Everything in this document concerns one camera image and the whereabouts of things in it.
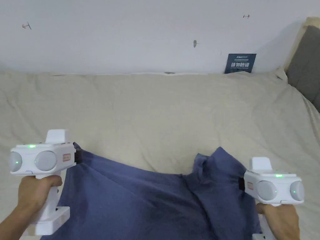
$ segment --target gray headboard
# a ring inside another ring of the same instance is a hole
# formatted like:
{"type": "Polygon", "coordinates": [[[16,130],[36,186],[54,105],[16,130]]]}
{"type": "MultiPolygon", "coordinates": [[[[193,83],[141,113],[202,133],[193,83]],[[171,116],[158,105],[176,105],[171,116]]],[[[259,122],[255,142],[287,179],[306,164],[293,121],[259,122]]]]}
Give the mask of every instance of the gray headboard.
{"type": "Polygon", "coordinates": [[[287,70],[288,83],[320,112],[320,29],[308,26],[287,70]]]}

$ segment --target white handheld gripper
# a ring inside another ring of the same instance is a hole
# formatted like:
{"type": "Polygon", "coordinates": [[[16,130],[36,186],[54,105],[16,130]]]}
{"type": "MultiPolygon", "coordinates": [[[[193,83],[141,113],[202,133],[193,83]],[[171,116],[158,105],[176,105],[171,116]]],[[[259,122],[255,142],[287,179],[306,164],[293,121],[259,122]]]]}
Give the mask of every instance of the white handheld gripper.
{"type": "MultiPolygon", "coordinates": [[[[273,170],[270,159],[254,157],[250,169],[244,174],[245,192],[259,202],[279,206],[304,202],[304,187],[301,178],[289,172],[273,170]]],[[[253,240],[276,240],[265,216],[260,221],[263,234],[253,234],[253,240]]]]}
{"type": "MultiPolygon", "coordinates": [[[[68,130],[49,130],[45,143],[17,145],[11,149],[10,173],[35,175],[37,179],[59,175],[75,165],[75,148],[68,142],[68,130]]],[[[51,235],[70,218],[70,207],[57,207],[58,188],[50,189],[38,218],[24,235],[51,235]]]]}

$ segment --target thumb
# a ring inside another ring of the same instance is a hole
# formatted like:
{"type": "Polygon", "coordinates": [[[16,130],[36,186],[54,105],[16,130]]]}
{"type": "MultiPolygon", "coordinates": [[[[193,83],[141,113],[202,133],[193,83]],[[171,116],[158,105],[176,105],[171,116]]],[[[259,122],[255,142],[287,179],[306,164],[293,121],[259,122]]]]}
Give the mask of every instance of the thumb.
{"type": "Polygon", "coordinates": [[[58,186],[62,185],[62,179],[58,175],[48,176],[43,179],[45,179],[47,181],[48,185],[51,187],[58,187],[58,186]]]}
{"type": "Polygon", "coordinates": [[[256,210],[258,214],[264,214],[265,213],[266,204],[258,203],[256,205],[256,210]]]}

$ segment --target wrinkled fabric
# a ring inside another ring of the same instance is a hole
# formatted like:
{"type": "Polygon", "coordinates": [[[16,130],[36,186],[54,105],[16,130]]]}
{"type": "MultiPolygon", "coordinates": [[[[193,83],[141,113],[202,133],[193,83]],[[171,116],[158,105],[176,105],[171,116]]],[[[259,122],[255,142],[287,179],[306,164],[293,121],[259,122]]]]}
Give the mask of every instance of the wrinkled fabric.
{"type": "Polygon", "coordinates": [[[260,233],[252,197],[239,190],[246,169],[219,147],[198,154],[189,175],[150,172],[80,150],[59,206],[70,219],[42,240],[223,239],[260,233]]]}

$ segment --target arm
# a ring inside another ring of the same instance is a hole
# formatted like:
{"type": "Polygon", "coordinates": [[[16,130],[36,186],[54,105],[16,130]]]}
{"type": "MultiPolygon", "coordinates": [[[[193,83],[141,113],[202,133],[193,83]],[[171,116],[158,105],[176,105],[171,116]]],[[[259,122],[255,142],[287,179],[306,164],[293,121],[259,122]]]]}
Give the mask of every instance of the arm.
{"type": "Polygon", "coordinates": [[[18,192],[18,205],[0,224],[1,240],[18,240],[30,223],[37,217],[51,187],[62,185],[60,176],[36,179],[26,176],[21,180],[18,192]]]}
{"type": "Polygon", "coordinates": [[[257,212],[266,216],[273,235],[278,240],[299,240],[299,217],[293,205],[283,204],[274,207],[271,204],[259,203],[257,212]]]}

